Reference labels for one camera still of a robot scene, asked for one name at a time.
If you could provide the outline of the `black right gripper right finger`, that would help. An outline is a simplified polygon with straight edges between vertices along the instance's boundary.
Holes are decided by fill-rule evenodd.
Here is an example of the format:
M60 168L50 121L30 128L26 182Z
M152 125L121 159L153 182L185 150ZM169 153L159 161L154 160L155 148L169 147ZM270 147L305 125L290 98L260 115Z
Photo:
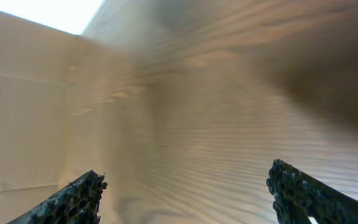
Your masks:
M274 160L266 184L279 224L358 224L358 201L283 160Z

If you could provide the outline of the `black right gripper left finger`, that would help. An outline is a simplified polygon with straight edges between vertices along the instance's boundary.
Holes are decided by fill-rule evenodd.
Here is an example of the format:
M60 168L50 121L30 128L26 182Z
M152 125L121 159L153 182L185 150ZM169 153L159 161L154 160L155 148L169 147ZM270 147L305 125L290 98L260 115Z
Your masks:
M90 170L8 224L99 224L104 175Z

